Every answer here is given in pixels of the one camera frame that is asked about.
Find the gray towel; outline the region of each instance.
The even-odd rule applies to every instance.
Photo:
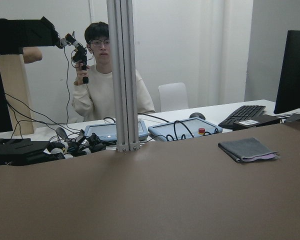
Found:
[[[278,151],[271,151],[254,137],[219,142],[218,147],[237,163],[278,159]]]

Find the chair backrest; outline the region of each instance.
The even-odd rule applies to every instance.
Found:
[[[159,86],[161,112],[188,109],[187,88],[183,82]]]

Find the man's hand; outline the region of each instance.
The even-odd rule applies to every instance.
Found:
[[[80,85],[84,84],[83,78],[89,77],[88,71],[82,70],[83,65],[84,65],[83,63],[76,63],[74,65],[75,70],[76,70],[77,80],[73,84],[76,86],[80,86]]]

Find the brown table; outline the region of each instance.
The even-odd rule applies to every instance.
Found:
[[[256,137],[280,159],[239,164]],[[300,121],[0,166],[0,240],[300,240]]]

